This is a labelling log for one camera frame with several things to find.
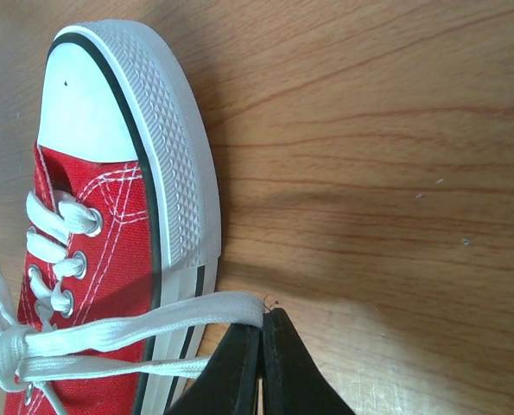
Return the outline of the red canvas sneaker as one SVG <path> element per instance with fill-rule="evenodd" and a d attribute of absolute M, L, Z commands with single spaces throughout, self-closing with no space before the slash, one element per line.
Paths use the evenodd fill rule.
<path fill-rule="evenodd" d="M 66 329 L 214 291 L 219 191 L 194 94 L 140 22 L 80 22 L 48 51 L 17 317 Z"/>

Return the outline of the white shoelace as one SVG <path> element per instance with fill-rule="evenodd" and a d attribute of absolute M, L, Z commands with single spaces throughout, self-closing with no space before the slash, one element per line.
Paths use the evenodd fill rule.
<path fill-rule="evenodd" d="M 65 278 L 83 278 L 86 256 L 67 256 L 64 247 L 73 234 L 98 235 L 103 227 L 99 211 L 58 194 L 58 209 L 48 209 L 34 192 L 26 200 L 33 226 L 27 231 L 27 250 L 53 267 L 57 282 L 48 287 L 36 265 L 27 269 L 29 286 L 41 328 L 19 322 L 10 290 L 0 272 L 0 388 L 7 393 L 30 394 L 37 389 L 55 413 L 67 409 L 51 384 L 57 380 L 91 380 L 126 374 L 153 374 L 195 378 L 205 369 L 207 358 L 178 358 L 147 363 L 86 356 L 86 350 L 113 352 L 154 335 L 210 323 L 240 323 L 262 328 L 263 304 L 243 292 L 218 292 L 164 305 L 140 316 L 115 317 L 66 329 L 52 326 L 55 312 L 70 316 L 72 295 L 62 289 Z"/>

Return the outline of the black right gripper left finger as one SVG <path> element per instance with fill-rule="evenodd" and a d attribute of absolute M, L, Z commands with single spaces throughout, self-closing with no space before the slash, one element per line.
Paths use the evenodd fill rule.
<path fill-rule="evenodd" d="M 259 328 L 232 324 L 206 368 L 168 415 L 240 415 L 257 412 Z"/>

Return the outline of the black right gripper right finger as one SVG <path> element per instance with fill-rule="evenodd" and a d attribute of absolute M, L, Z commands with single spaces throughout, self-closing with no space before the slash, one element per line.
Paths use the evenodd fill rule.
<path fill-rule="evenodd" d="M 266 414 L 354 414 L 323 377 L 284 309 L 264 315 L 262 340 Z"/>

